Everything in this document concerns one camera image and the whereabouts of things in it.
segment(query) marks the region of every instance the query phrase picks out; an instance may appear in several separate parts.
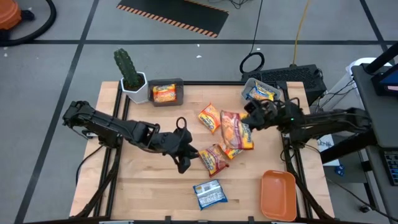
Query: desk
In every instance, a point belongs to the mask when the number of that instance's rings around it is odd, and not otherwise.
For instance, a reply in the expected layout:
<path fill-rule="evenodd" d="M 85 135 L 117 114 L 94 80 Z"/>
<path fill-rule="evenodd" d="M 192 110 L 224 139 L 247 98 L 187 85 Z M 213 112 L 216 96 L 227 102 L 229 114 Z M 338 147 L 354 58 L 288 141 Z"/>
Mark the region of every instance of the desk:
<path fill-rule="evenodd" d="M 103 82 L 97 110 L 112 114 L 117 87 L 117 82 Z M 218 110 L 243 112 L 241 89 L 241 86 L 184 86 L 182 106 L 155 108 L 151 103 L 131 103 L 127 119 L 159 123 L 161 131 L 172 131 L 175 129 L 176 119 L 184 116 L 187 119 L 188 130 L 193 136 L 191 145 L 198 150 L 205 149 L 219 142 L 221 130 L 218 129 L 215 134 L 211 134 L 199 122 L 197 115 L 209 102 Z M 288 83 L 288 92 L 291 98 L 299 97 L 304 112 L 309 113 L 302 83 Z M 275 127 L 255 131 L 252 137 L 255 142 L 254 150 L 240 153 L 229 161 L 229 168 L 215 176 L 220 180 L 229 202 L 203 211 L 199 210 L 192 189 L 193 185 L 210 179 L 200 159 L 192 160 L 189 170 L 179 174 L 170 157 L 149 154 L 124 142 L 111 218 L 164 220 L 165 216 L 170 215 L 173 220 L 246 221 L 252 216 L 256 221 L 268 220 L 260 211 L 260 178 L 269 169 L 285 170 L 285 164 L 279 158 L 282 140 Z M 89 140 L 85 156 L 97 147 L 97 139 Z M 77 214 L 98 188 L 103 158 L 104 151 L 101 151 L 83 164 L 70 215 Z M 324 210 L 334 217 L 319 154 L 303 149 L 302 160 L 309 191 Z M 300 213 L 304 214 L 301 194 L 297 194 Z M 103 197 L 107 198 L 108 193 L 105 192 Z M 106 200 L 103 200 L 100 215 L 104 214 L 105 203 Z"/>
<path fill-rule="evenodd" d="M 385 72 L 388 68 L 382 67 L 378 72 Z M 381 147 L 397 149 L 396 116 L 398 99 L 391 96 L 377 96 L 371 83 L 372 75 L 367 74 L 362 65 L 354 66 L 352 71 L 365 110 L 372 119 L 377 144 Z M 396 217 L 396 214 L 398 214 L 398 187 L 389 183 L 379 150 L 381 148 L 376 146 L 368 146 L 366 148 L 386 212 Z"/>

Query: wooden tabletop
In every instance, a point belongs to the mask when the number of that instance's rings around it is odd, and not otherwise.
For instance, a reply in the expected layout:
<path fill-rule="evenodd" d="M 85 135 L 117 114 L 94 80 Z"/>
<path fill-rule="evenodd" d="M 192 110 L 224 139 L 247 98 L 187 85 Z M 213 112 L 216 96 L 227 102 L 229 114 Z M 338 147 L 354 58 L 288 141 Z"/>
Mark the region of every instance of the wooden tabletop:
<path fill-rule="evenodd" d="M 117 82 L 103 82 L 97 110 L 112 114 L 117 87 Z M 288 88 L 289 96 L 299 97 L 304 112 L 309 113 L 302 83 L 288 83 Z M 183 116 L 187 119 L 187 128 L 193 136 L 191 145 L 198 150 L 206 149 L 220 141 L 221 130 L 211 134 L 199 122 L 198 114 L 209 102 L 220 111 L 244 112 L 241 90 L 241 86 L 184 86 L 183 105 L 156 108 L 151 103 L 131 103 L 127 119 L 159 123 L 160 132 L 172 132 L 176 119 Z M 150 154 L 125 141 L 111 218 L 164 220 L 165 216 L 170 215 L 173 220 L 245 221 L 248 216 L 253 216 L 257 221 L 269 220 L 260 211 L 260 178 L 267 170 L 285 171 L 285 164 L 279 158 L 282 140 L 275 127 L 254 131 L 252 138 L 254 150 L 244 151 L 233 160 L 228 160 L 230 167 L 213 177 L 220 180 L 228 203 L 219 203 L 202 211 L 193 186 L 211 179 L 200 159 L 192 160 L 189 170 L 179 174 L 170 156 Z M 308 144 L 317 146 L 315 141 Z M 89 140 L 85 156 L 97 147 L 97 139 Z M 104 150 L 83 164 L 70 215 L 78 213 L 97 190 L 103 158 Z M 302 160 L 309 191 L 323 209 L 334 216 L 319 153 L 302 149 Z M 301 193 L 297 194 L 304 217 Z M 104 198 L 100 214 L 104 214 L 107 192 L 104 193 Z"/>

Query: cactus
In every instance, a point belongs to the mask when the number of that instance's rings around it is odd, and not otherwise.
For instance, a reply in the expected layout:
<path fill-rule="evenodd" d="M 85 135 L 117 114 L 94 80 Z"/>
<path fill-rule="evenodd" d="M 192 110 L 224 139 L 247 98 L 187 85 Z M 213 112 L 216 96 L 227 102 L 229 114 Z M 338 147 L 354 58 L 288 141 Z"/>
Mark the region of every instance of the cactus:
<path fill-rule="evenodd" d="M 113 54 L 124 80 L 132 89 L 140 88 L 140 76 L 132 64 L 129 54 L 124 49 L 117 49 Z"/>

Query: ramen noodle packet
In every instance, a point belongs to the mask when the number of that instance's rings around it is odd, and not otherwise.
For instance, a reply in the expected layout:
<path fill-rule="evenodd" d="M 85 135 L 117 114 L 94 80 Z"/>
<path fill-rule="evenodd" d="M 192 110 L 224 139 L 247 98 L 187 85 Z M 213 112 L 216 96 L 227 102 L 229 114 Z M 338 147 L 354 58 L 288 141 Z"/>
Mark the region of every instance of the ramen noodle packet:
<path fill-rule="evenodd" d="M 228 148 L 224 142 L 224 139 L 222 139 L 218 145 L 220 146 L 221 150 L 226 154 L 226 156 L 228 156 L 229 159 L 233 159 L 236 155 L 244 151 L 242 149 Z"/>
<path fill-rule="evenodd" d="M 252 90 L 248 93 L 247 100 L 274 100 L 275 93 L 260 86 L 256 83 L 256 86 L 253 87 Z"/>
<path fill-rule="evenodd" d="M 220 113 L 211 103 L 200 112 L 198 118 L 212 134 L 220 126 Z"/>
<path fill-rule="evenodd" d="M 199 151 L 203 163 L 205 163 L 205 166 L 209 170 L 210 177 L 213 177 L 225 167 L 229 167 L 229 164 L 223 159 L 223 155 L 218 148 L 219 146 L 214 144 L 205 150 Z"/>
<path fill-rule="evenodd" d="M 200 210 L 219 202 L 228 202 L 218 180 L 212 180 L 200 185 L 195 185 L 193 186 L 193 190 L 198 197 Z"/>
<path fill-rule="evenodd" d="M 249 125 L 241 122 L 246 114 L 221 111 L 221 135 L 230 149 L 253 149 Z"/>
<path fill-rule="evenodd" d="M 175 101 L 177 99 L 177 94 L 175 93 L 175 84 L 154 86 L 154 102 L 163 103 Z"/>

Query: concrete floor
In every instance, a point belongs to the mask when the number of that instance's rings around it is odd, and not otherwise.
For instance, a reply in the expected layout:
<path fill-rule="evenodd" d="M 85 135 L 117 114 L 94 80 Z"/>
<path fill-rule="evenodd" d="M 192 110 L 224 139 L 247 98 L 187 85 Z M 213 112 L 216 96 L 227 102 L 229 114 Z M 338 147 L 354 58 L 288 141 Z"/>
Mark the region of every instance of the concrete floor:
<path fill-rule="evenodd" d="M 57 20 L 39 41 L 0 49 L 0 223 L 68 217 L 85 141 L 63 127 L 59 116 L 72 100 L 95 105 L 100 83 L 121 78 L 113 60 L 115 49 L 130 52 L 136 68 L 149 79 L 239 80 L 239 63 L 251 48 L 244 40 L 254 35 L 260 5 L 253 0 L 237 10 L 228 1 L 200 1 L 230 11 L 217 42 L 201 44 L 212 39 L 120 11 L 119 0 L 53 1 Z M 23 9 L 31 8 L 37 20 L 18 26 L 13 39 L 36 30 L 49 16 L 45 1 L 18 2 Z M 265 55 L 264 69 L 291 63 L 305 2 L 264 0 L 257 32 L 262 44 L 254 46 Z M 369 22 L 364 2 L 377 28 Z M 313 0 L 300 34 L 300 40 L 311 41 L 298 46 L 296 64 L 316 64 L 331 88 L 353 60 L 377 57 L 398 40 L 397 8 L 395 0 Z M 245 70 L 257 63 L 250 60 Z M 366 198 L 362 186 L 350 187 Z M 336 217 L 385 223 L 374 212 L 359 213 L 359 203 L 340 189 L 330 185 L 330 192 Z"/>

